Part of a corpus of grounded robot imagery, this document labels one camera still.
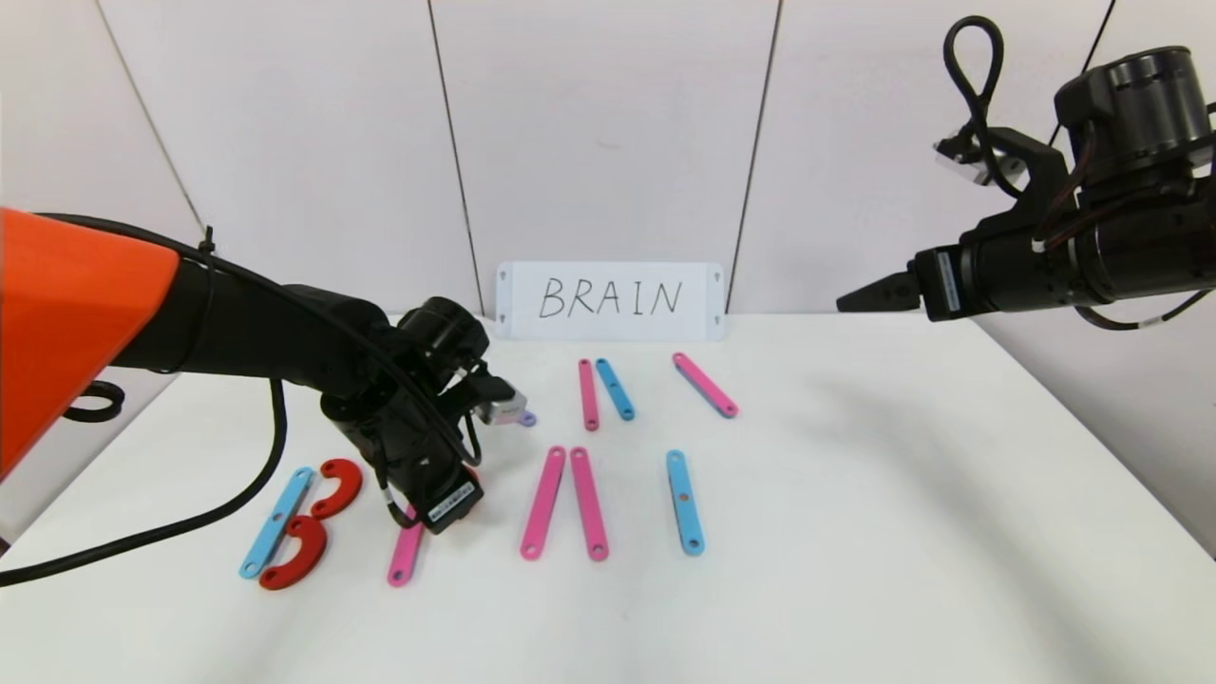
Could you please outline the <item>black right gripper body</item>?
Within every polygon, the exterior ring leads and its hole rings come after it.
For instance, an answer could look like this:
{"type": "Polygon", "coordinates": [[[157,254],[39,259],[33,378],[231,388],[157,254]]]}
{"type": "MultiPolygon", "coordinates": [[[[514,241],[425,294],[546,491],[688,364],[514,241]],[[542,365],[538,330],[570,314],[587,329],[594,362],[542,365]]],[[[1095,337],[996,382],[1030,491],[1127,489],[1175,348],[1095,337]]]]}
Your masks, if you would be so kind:
{"type": "Polygon", "coordinates": [[[1037,253],[1028,231],[946,245],[914,256],[914,276],[934,323],[1073,303],[1068,256],[1037,253]]]}

